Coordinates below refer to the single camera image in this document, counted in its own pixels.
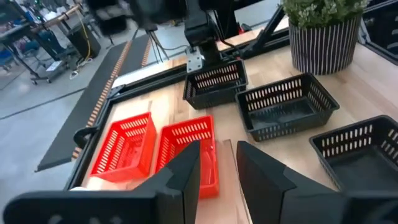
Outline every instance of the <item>striped plant pot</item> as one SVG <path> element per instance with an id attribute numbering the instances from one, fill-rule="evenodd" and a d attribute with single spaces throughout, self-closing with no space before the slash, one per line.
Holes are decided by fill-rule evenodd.
<path id="1" fill-rule="evenodd" d="M 327 75 L 345 69 L 354 57 L 361 16 L 328 27 L 302 29 L 289 21 L 293 66 Z"/>

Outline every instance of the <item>basket slot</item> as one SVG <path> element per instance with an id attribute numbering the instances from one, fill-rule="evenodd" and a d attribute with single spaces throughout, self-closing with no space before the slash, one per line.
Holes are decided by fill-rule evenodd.
<path id="1" fill-rule="evenodd" d="M 373 132 L 373 124 L 365 124 L 351 130 L 336 132 L 320 140 L 321 154 L 327 159 L 371 145 Z"/>
<path id="2" fill-rule="evenodd" d="M 302 81 L 299 78 L 285 83 L 276 83 L 269 88 L 250 91 L 244 98 L 248 111 L 255 111 L 301 97 L 303 97 Z"/>
<path id="3" fill-rule="evenodd" d="M 104 154 L 101 157 L 101 160 L 99 161 L 97 169 L 95 170 L 97 174 L 106 171 L 109 165 L 109 161 L 113 160 L 113 146 L 115 145 L 117 138 L 118 138 L 118 132 L 112 131 L 109 141 L 107 145 L 105 145 Z"/>
<path id="4" fill-rule="evenodd" d="M 127 130 L 127 129 L 135 129 L 140 126 L 146 126 L 148 123 L 148 118 L 142 118 L 142 119 L 137 119 L 135 121 L 130 121 L 126 123 L 120 124 L 120 128 L 122 130 Z"/>
<path id="5" fill-rule="evenodd" d="M 242 82 L 241 79 L 235 64 L 199 75 L 192 75 L 187 80 L 186 98 L 212 91 L 212 88 L 218 90 L 220 88 L 234 87 Z"/>
<path id="6" fill-rule="evenodd" d="M 208 125 L 205 122 L 195 123 L 195 124 L 188 124 L 181 128 L 173 128 L 171 132 L 174 136 L 197 133 L 202 130 L 209 129 Z"/>
<path id="7" fill-rule="evenodd" d="M 158 166 L 159 169 L 166 166 L 172 158 L 176 156 L 175 145 L 172 144 L 168 138 L 164 137 L 163 142 L 160 144 Z"/>
<path id="8" fill-rule="evenodd" d="M 325 111 L 332 108 L 332 104 L 329 99 L 319 90 L 314 84 L 310 84 L 310 91 L 308 92 L 308 98 L 313 103 L 317 111 Z"/>
<path id="9" fill-rule="evenodd" d="M 398 164 L 398 129 L 390 129 L 381 143 L 382 153 L 395 165 Z"/>

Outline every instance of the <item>plastic basket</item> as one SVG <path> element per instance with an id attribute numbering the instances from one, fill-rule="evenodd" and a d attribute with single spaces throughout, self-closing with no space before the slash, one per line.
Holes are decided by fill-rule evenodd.
<path id="1" fill-rule="evenodd" d="M 236 101 L 257 142 L 322 126 L 340 107 L 309 73 L 238 93 Z"/>
<path id="2" fill-rule="evenodd" d="M 219 185 L 212 116 L 203 116 L 163 127 L 155 171 L 161 170 L 194 140 L 200 140 L 199 198 L 215 197 L 218 195 Z"/>
<path id="3" fill-rule="evenodd" d="M 147 177 L 155 141 L 156 129 L 150 113 L 113 123 L 91 176 L 110 182 Z"/>
<path id="4" fill-rule="evenodd" d="M 392 118 L 360 121 L 310 143 L 339 190 L 398 189 L 398 124 Z"/>
<path id="5" fill-rule="evenodd" d="M 248 78 L 242 60 L 191 73 L 185 78 L 183 99 L 196 110 L 232 103 L 246 90 Z"/>

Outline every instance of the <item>metal bracket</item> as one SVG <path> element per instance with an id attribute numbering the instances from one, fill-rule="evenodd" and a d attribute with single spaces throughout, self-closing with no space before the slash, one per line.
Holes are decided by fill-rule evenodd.
<path id="1" fill-rule="evenodd" d="M 193 72 L 203 68 L 203 56 L 199 47 L 193 47 L 185 50 L 187 54 L 187 72 Z"/>

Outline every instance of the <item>red basket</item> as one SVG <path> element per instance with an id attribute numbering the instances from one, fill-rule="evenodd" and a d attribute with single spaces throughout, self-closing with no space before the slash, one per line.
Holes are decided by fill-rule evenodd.
<path id="1" fill-rule="evenodd" d="M 160 133 L 160 144 L 155 171 L 158 172 L 194 140 L 200 140 L 199 198 L 218 195 L 218 168 L 213 117 L 203 116 L 165 126 Z"/>
<path id="2" fill-rule="evenodd" d="M 91 176 L 110 182 L 147 177 L 155 141 L 156 129 L 150 113 L 113 123 Z"/>

